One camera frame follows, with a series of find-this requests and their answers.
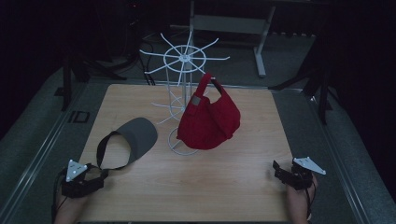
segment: hat rack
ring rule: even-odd
[[[211,42],[210,44],[202,47],[197,48],[193,45],[192,39],[192,32],[190,32],[189,39],[186,45],[177,45],[174,46],[170,43],[164,36],[161,34],[162,39],[170,46],[170,48],[164,53],[153,53],[153,52],[146,52],[142,49],[140,52],[146,55],[151,56],[158,56],[163,57],[163,66],[158,67],[152,71],[145,72],[146,74],[153,74],[159,71],[165,70],[166,74],[166,90],[169,96],[169,104],[168,105],[161,105],[152,103],[155,106],[162,106],[168,107],[170,116],[157,124],[162,124],[169,119],[176,119],[179,120],[177,115],[182,114],[188,104],[188,101],[191,98],[192,91],[191,91],[191,83],[192,83],[192,74],[193,73],[200,73],[200,75],[205,73],[205,63],[207,61],[225,61],[228,60],[230,57],[226,58],[208,58],[204,52],[204,49],[207,49],[214,44],[216,44],[219,39],[217,38],[215,41]],[[175,95],[171,90],[171,84],[169,80],[169,72],[176,72],[179,74],[177,86],[181,85],[182,93],[181,96]],[[177,127],[169,133],[168,136],[168,146],[179,155],[192,155],[194,154],[197,149],[188,152],[181,152],[176,149],[176,146],[180,143],[180,140],[177,140],[174,144],[171,143],[172,135],[175,134]]]

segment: red hat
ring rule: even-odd
[[[209,80],[221,95],[213,104],[204,96]],[[240,119],[241,114],[228,93],[210,74],[205,74],[181,117],[177,139],[191,148],[212,149],[233,137]]]

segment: black cable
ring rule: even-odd
[[[52,194],[52,207],[51,207],[51,216],[52,216],[52,223],[55,221],[56,213],[58,212],[57,205],[56,205],[56,199],[58,196],[58,186],[59,186],[59,180],[61,179],[61,176],[66,175],[66,169],[63,168],[59,174],[56,175],[55,177],[55,182],[53,184],[53,194]]]
[[[143,43],[143,44],[149,45],[150,48],[151,48],[151,53],[154,52],[154,47],[153,47],[149,42],[147,42],[147,41],[145,41],[145,40],[142,40],[142,43]],[[139,54],[138,57],[139,57],[138,60],[139,60],[140,64],[142,65],[143,76],[144,76],[145,80],[147,81],[147,83],[148,83],[149,85],[155,86],[155,81],[154,81],[154,79],[152,78],[152,76],[151,76],[150,74],[148,74],[148,71],[149,71],[149,62],[150,62],[150,60],[151,60],[151,55],[148,56],[148,61],[146,62],[146,65],[143,63],[143,59],[142,59],[142,57],[140,56],[140,54]]]

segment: dark background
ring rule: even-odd
[[[170,23],[188,24],[189,1],[103,1],[102,4],[110,2],[124,7],[98,6],[90,0],[1,2],[0,137],[42,83],[62,66],[68,44],[73,43],[95,60],[111,60],[111,55],[124,52],[114,44],[117,38],[108,38],[109,33],[117,32],[117,27],[109,31],[106,22],[138,20],[140,25],[164,33]],[[237,1],[210,2],[197,10],[226,15],[240,7]],[[324,1],[285,2],[277,2],[272,35],[283,32],[318,36],[314,52],[306,60],[313,66],[320,64],[318,61],[329,64],[331,84],[337,89],[340,103],[395,199],[396,8],[384,0],[331,1],[330,5],[321,4]],[[267,11],[268,5],[260,5],[255,10],[238,10],[238,13],[263,17],[261,11]]]

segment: wooden table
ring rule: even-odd
[[[216,101],[219,94],[207,88]],[[172,91],[178,95],[180,89]],[[95,192],[81,221],[285,221],[285,186],[274,177],[273,160],[291,166],[291,153],[272,93],[231,89],[241,112],[233,138],[212,150],[190,156],[167,144],[178,120],[169,117],[165,86],[111,85],[80,158],[95,164],[96,147],[112,130],[130,119],[151,120],[159,137],[140,160],[112,171],[105,187]],[[103,168],[125,164],[126,141],[112,137]]]

